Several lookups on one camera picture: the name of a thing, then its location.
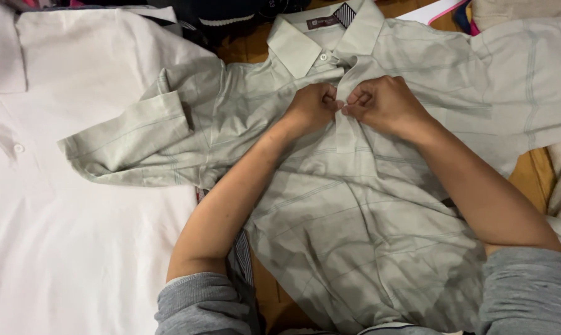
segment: gray sleeve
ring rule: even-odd
[[[156,335],[248,335],[249,307],[224,275],[211,272],[174,279],[158,294]]]
[[[482,335],[561,335],[561,253],[502,248],[484,265]]]

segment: white button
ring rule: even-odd
[[[13,146],[13,150],[14,150],[16,153],[21,154],[21,153],[23,153],[24,151],[26,151],[26,148],[24,148],[23,145],[21,145],[21,144],[16,144],[16,145]]]

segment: wooden surface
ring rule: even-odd
[[[324,1],[313,0],[308,9],[323,7],[342,2],[341,0]],[[397,17],[411,12],[422,6],[431,4],[435,0],[387,0],[377,1],[376,4],[387,18]],[[451,14],[446,14],[432,22],[435,29],[460,31],[452,20]],[[227,64],[232,62],[259,63],[268,57],[266,38],[271,25],[258,27],[253,34],[233,41],[224,41],[218,50],[218,56]],[[532,150],[518,158],[516,168],[509,178],[510,182],[519,188],[541,213],[547,210],[547,202],[552,194],[555,177],[551,161],[545,149]],[[277,334],[289,328],[317,328],[309,317],[282,289],[276,279],[257,260],[252,252],[254,284],[259,312],[266,322],[266,330],[270,334]]]

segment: striped tag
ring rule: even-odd
[[[338,22],[340,22],[341,25],[346,29],[351,25],[351,22],[353,22],[353,19],[355,19],[355,15],[357,15],[357,13],[345,2],[332,15],[334,15]]]

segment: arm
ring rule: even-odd
[[[343,113],[411,141],[485,246],[529,246],[561,252],[558,237],[529,200],[431,117],[402,77],[361,82]]]
[[[199,203],[173,248],[166,281],[200,272],[226,274],[233,240],[286,146],[326,126],[342,107],[336,88],[317,83],[297,91],[281,118],[243,155]]]

